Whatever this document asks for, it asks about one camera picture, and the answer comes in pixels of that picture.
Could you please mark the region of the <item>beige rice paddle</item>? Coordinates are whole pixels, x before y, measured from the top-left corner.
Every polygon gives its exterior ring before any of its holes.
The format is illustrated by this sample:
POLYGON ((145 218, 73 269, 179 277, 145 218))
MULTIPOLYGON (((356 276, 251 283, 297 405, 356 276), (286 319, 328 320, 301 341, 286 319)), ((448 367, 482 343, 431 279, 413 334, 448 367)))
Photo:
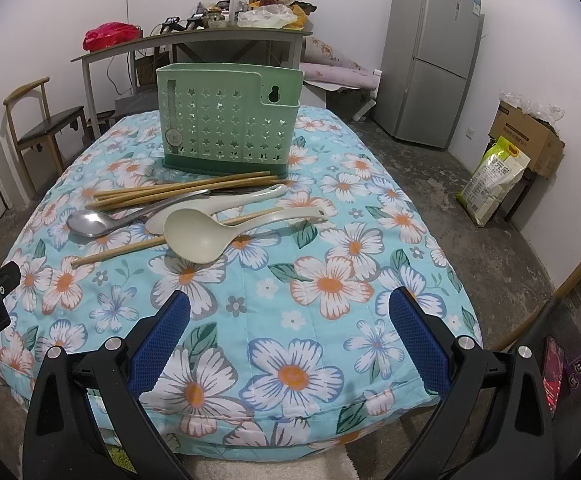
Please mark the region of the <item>beige rice paddle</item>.
POLYGON ((271 210, 258 214, 235 226, 220 223, 208 214, 181 209, 164 220, 164 239, 167 245, 180 258, 193 263, 212 263, 230 246, 236 237, 275 222, 293 219, 327 220, 329 216, 323 208, 299 207, 271 210))

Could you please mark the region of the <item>wooden chopstick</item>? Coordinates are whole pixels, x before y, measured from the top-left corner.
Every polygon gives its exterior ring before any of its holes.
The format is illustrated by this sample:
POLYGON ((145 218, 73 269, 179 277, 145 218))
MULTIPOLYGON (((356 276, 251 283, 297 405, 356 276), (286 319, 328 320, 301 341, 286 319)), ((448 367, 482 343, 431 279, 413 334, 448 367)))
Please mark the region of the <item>wooden chopstick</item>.
POLYGON ((167 200, 167 198, 172 197, 184 197, 187 195, 192 195, 194 192, 202 191, 216 191, 216 190, 227 190, 228 188, 249 188, 250 186, 264 185, 264 184, 275 184, 280 183, 281 179, 277 177, 257 177, 248 178, 243 180, 234 180, 228 182, 216 182, 209 184, 196 184, 191 186, 191 188, 182 188, 182 190, 174 191, 164 191, 159 193, 144 193, 139 196, 133 197, 114 197, 110 200, 101 200, 100 202, 92 203, 86 205, 85 208, 89 210, 113 210, 113 209, 126 209, 135 206, 153 204, 160 200, 167 200))
MULTIPOLYGON (((243 216, 240 217, 223 220, 222 224, 224 224, 225 226, 238 226, 239 224, 247 220, 256 219, 263 216, 264 214, 271 214, 271 212, 277 212, 281 210, 282 207, 273 207, 265 210, 259 210, 251 212, 250 214, 243 214, 243 216)), ((130 254, 130 252, 139 252, 140 250, 157 247, 164 244, 166 244, 166 239, 164 238, 164 235, 156 236, 151 238, 150 240, 143 240, 143 242, 133 243, 126 246, 109 249, 106 250, 106 252, 101 252, 100 254, 74 259, 70 262, 70 264, 73 268, 77 268, 78 266, 84 266, 85 264, 105 261, 117 256, 130 254)))
POLYGON ((181 184, 164 184, 151 188, 138 188, 134 192, 123 192, 114 195, 97 196, 96 201, 90 203, 88 208, 123 208, 134 205, 142 205, 179 196, 183 193, 194 191, 213 191, 222 188, 248 188, 253 185, 280 183, 281 179, 273 176, 255 176, 235 178, 206 179, 181 184))
POLYGON ((196 184, 209 184, 216 182, 228 182, 234 180, 243 180, 247 178, 257 178, 257 177, 271 177, 270 171, 254 171, 245 172, 245 174, 231 174, 231 176, 213 177, 206 179, 197 179, 187 182, 169 182, 161 183, 156 185, 143 185, 136 186, 135 188, 116 188, 115 190, 100 191, 93 194, 94 200, 108 200, 108 198, 117 196, 126 196, 133 193, 157 193, 162 191, 174 191, 179 190, 179 188, 191 188, 191 186, 196 184))

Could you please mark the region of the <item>white plastic spoon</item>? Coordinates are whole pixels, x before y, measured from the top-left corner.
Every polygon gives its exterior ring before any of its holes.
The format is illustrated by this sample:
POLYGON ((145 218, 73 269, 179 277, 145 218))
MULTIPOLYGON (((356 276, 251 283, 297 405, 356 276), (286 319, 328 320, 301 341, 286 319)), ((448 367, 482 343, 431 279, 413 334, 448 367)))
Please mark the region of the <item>white plastic spoon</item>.
POLYGON ((164 222, 169 214, 181 209, 194 209, 204 214, 217 214, 217 212, 225 211, 227 209, 246 206, 248 204, 255 204, 269 198, 281 197, 288 191, 285 184, 274 184, 269 188, 264 188, 260 191, 242 193, 235 195, 218 195, 206 198, 196 198, 196 200, 184 200, 184 202, 177 203, 164 208, 153 214, 145 223, 145 231, 152 235, 164 234, 164 222))

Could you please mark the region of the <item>wooden chair black seat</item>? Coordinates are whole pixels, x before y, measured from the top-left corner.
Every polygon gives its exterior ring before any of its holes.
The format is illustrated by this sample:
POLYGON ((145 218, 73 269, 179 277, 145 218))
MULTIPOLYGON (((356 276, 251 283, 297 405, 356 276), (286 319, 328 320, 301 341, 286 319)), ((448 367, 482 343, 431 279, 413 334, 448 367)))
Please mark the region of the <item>wooden chair black seat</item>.
POLYGON ((51 78, 49 76, 45 76, 27 82, 26 84, 22 84, 10 92, 10 94, 3 100, 10 140, 12 141, 18 162, 24 172, 25 182, 28 184, 28 187, 34 196, 38 195, 38 191, 36 190, 30 170, 25 162, 25 151, 33 150, 34 148, 40 151, 41 148, 47 148, 48 152, 51 154, 51 161, 56 170, 56 174, 60 177, 67 168, 67 164, 60 152, 56 136, 66 127, 70 127, 74 131, 77 131, 79 127, 82 127, 83 146, 87 148, 95 140, 94 133, 89 129, 88 119, 86 119, 83 106, 70 107, 66 110, 61 110, 56 114, 51 113, 50 106, 48 105, 48 94, 46 93, 45 88, 50 80, 51 78), (32 96, 33 93, 39 95, 41 120, 38 124, 20 136, 16 132, 13 111, 15 106, 21 100, 32 96))

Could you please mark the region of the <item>floral blue tablecloth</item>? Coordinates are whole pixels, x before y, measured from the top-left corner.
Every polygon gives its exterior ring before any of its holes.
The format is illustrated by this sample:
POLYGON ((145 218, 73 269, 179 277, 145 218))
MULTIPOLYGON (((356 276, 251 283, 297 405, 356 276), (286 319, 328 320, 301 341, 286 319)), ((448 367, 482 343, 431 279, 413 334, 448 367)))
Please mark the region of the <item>floral blue tablecloth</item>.
POLYGON ((21 270, 6 298, 0 379, 21 405, 44 353, 95 350, 174 292, 191 321, 142 404, 173 451, 278 462, 359 439, 432 404, 388 316, 397 287, 455 335, 481 336, 469 296, 417 208, 356 133, 304 106, 282 208, 319 207, 238 238, 208 266, 166 246, 73 268, 74 259, 143 242, 139 224, 92 240, 67 218, 93 194, 180 181, 162 163, 155 112, 118 122, 43 197, 10 250, 21 270))

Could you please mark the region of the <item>rice bag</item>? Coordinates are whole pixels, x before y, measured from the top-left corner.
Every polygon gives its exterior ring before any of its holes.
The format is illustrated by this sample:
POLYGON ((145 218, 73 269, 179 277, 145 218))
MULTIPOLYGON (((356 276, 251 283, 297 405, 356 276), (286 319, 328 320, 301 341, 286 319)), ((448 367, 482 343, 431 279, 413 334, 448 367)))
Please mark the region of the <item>rice bag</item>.
POLYGON ((457 196, 476 226, 487 224, 529 163, 530 158, 504 136, 491 145, 457 196))

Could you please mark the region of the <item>grey work table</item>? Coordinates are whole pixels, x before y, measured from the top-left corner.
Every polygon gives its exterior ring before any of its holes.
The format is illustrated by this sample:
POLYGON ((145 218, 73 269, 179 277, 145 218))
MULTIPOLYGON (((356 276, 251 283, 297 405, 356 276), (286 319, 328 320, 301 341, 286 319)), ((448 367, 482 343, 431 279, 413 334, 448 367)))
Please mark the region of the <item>grey work table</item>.
POLYGON ((310 30, 274 28, 196 29, 138 38, 81 55, 75 58, 74 62, 81 64, 86 117, 90 119, 93 134, 98 138, 100 124, 91 76, 91 65, 96 62, 119 56, 127 60, 131 70, 134 70, 136 52, 164 48, 169 52, 169 60, 172 63, 182 58, 184 61, 195 63, 256 61, 264 65, 298 68, 305 39, 311 35, 310 30))

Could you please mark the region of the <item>cardboard box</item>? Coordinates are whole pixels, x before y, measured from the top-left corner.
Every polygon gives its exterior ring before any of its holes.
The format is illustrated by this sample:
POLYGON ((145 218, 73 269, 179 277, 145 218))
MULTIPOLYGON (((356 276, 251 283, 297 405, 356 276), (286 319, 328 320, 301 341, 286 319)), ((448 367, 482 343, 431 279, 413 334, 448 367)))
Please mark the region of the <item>cardboard box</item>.
POLYGON ((503 136, 529 157, 528 169, 548 179, 564 156, 565 143, 547 122, 501 101, 489 131, 493 141, 503 136))

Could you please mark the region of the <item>red plastic bag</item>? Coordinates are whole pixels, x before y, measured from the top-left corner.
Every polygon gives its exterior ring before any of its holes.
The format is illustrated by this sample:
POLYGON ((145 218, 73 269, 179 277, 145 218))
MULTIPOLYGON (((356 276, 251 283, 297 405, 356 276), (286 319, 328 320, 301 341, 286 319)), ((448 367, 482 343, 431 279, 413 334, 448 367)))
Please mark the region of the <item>red plastic bag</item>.
POLYGON ((136 25, 109 22, 88 30, 82 41, 82 49, 96 52, 124 44, 142 36, 142 29, 136 25))

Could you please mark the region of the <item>green plastic utensil holder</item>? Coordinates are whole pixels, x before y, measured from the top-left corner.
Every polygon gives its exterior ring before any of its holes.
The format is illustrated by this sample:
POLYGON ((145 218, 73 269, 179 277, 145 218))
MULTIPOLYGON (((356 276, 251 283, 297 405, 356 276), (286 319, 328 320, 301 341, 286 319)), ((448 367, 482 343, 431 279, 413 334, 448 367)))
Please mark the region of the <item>green plastic utensil holder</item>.
POLYGON ((156 70, 156 78, 164 166, 213 176, 286 176, 301 70, 172 63, 156 70))

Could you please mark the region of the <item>pink floral roll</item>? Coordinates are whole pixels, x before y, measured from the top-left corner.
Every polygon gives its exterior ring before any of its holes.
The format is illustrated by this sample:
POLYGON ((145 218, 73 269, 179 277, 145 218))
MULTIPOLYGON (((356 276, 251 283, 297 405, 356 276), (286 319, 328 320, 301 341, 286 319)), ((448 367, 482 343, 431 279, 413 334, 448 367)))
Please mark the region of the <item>pink floral roll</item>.
POLYGON ((309 84, 328 84, 334 87, 376 90, 381 78, 367 70, 356 70, 343 66, 330 66, 315 63, 301 63, 305 81, 309 84))

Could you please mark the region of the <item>silver refrigerator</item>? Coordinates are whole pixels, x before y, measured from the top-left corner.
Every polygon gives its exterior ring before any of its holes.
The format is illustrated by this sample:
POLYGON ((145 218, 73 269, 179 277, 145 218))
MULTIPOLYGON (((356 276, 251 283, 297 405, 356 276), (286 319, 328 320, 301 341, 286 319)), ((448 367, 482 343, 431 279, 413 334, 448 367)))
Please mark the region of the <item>silver refrigerator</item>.
POLYGON ((391 0, 376 124, 399 141, 448 148, 483 27, 481 0, 391 0))

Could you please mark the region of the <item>clear plastic bag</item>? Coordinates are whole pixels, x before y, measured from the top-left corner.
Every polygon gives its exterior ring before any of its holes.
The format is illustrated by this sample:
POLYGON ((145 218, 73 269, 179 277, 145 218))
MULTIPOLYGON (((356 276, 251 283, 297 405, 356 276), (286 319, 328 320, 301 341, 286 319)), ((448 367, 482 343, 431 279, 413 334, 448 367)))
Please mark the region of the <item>clear plastic bag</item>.
POLYGON ((298 16, 284 4, 268 4, 240 12, 237 26, 243 28, 281 29, 295 24, 298 16))

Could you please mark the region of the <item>yellow bag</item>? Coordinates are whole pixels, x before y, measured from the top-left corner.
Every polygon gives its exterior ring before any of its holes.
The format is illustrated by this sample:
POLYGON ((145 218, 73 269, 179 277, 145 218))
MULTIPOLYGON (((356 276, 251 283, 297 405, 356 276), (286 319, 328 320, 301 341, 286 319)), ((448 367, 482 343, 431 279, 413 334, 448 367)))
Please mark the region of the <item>yellow bag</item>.
POLYGON ((310 14, 315 12, 317 7, 309 2, 294 2, 289 10, 295 16, 295 21, 287 24, 286 28, 300 30, 306 27, 310 14))

